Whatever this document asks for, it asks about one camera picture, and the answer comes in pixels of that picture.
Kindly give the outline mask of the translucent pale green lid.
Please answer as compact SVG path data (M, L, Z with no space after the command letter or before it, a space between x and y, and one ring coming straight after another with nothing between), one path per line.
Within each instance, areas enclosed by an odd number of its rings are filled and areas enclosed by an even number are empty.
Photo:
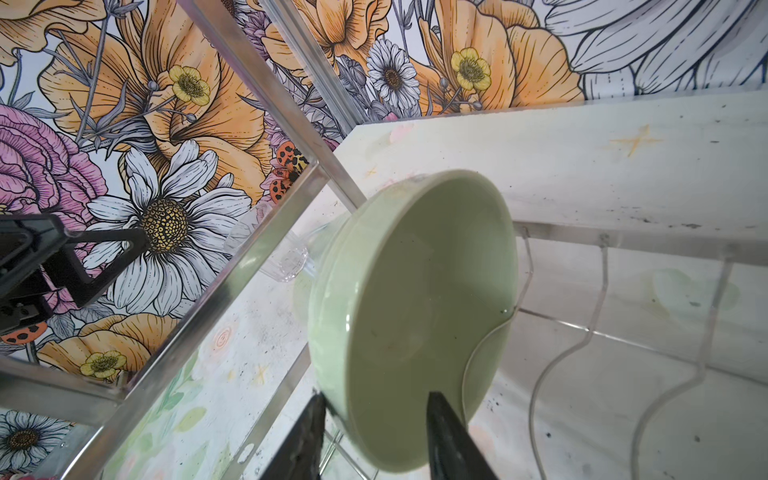
M310 294L319 275L323 258L349 217L349 213L344 213L300 237L302 245L307 250L307 258L302 270L293 280L293 313L304 326L308 324Z

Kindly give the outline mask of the light green ceramic bowl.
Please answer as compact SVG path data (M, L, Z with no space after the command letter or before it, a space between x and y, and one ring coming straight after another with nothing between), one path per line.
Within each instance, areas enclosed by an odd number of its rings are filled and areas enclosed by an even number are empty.
M470 419L498 369L518 283L494 184L466 170L393 184L335 223L308 301L316 381L366 461L424 466L427 403Z

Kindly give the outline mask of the clear faceted glass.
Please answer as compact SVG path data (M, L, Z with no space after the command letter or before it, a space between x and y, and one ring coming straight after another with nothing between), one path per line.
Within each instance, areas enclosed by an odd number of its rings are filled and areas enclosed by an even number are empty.
M244 214L227 236L223 247L224 252L230 255L237 253L272 209L272 204L259 201ZM302 270L306 258L307 250L300 238L289 231L262 265L260 272L272 280L289 283Z

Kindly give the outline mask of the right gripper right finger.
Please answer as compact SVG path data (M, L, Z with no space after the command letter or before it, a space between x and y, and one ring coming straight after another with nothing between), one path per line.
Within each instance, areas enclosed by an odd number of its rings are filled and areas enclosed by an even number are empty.
M429 393L426 428L432 480L498 479L441 392Z

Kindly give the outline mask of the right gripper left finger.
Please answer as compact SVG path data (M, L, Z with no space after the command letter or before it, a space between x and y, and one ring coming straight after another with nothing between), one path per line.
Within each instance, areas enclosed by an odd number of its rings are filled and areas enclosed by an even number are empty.
M325 438L325 417L325 397L322 393L315 393L260 479L320 479L320 463Z

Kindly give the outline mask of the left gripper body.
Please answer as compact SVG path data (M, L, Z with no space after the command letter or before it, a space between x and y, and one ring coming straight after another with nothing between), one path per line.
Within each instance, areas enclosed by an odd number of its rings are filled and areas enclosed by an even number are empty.
M1 333L11 334L53 316L53 292L43 264L68 240L53 214L1 217Z

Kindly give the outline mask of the steel two-tier dish rack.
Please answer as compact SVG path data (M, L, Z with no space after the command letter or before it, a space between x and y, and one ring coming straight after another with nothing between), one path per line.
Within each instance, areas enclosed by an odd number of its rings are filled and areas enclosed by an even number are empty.
M763 479L763 1L225 1L373 196L475 171L522 294L472 359L502 479ZM348 218L175 1L1 5L1 216L146 248L88 304L39 270L1 338L5 479L259 479L320 374L307 303Z

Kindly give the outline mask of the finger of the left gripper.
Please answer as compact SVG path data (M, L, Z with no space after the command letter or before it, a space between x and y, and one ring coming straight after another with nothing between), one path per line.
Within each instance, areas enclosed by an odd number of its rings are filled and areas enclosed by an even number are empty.
M65 230L60 237L42 269L53 286L65 290L78 308L104 294L149 246L140 228Z

